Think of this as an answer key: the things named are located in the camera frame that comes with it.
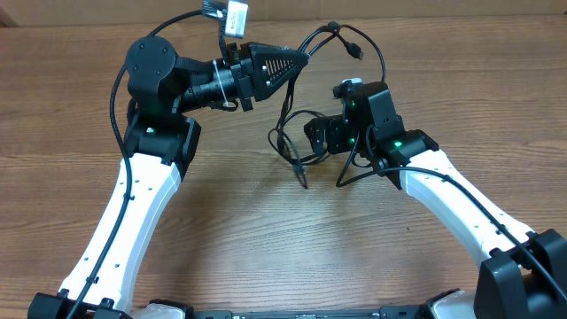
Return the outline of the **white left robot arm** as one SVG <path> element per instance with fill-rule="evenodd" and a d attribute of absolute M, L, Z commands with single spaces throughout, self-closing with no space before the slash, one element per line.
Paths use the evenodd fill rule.
<path fill-rule="evenodd" d="M 131 100 L 113 194 L 70 275 L 56 294 L 35 295 L 28 316 L 129 318 L 152 234 L 197 149 L 201 128 L 188 111 L 250 110 L 307 63 L 304 52 L 262 43 L 232 43 L 224 58 L 201 62 L 157 35 L 134 42 L 120 70 Z"/>

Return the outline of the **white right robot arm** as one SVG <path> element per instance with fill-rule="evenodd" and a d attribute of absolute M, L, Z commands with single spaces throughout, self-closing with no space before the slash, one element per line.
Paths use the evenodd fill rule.
<path fill-rule="evenodd" d="M 345 80 L 333 90 L 339 115 L 318 115 L 304 131 L 315 154 L 357 155 L 427 207 L 478 268 L 475 291 L 455 289 L 414 306 L 411 318 L 564 318 L 566 240 L 538 233 L 497 207 L 420 129 L 407 130 L 384 82 Z"/>

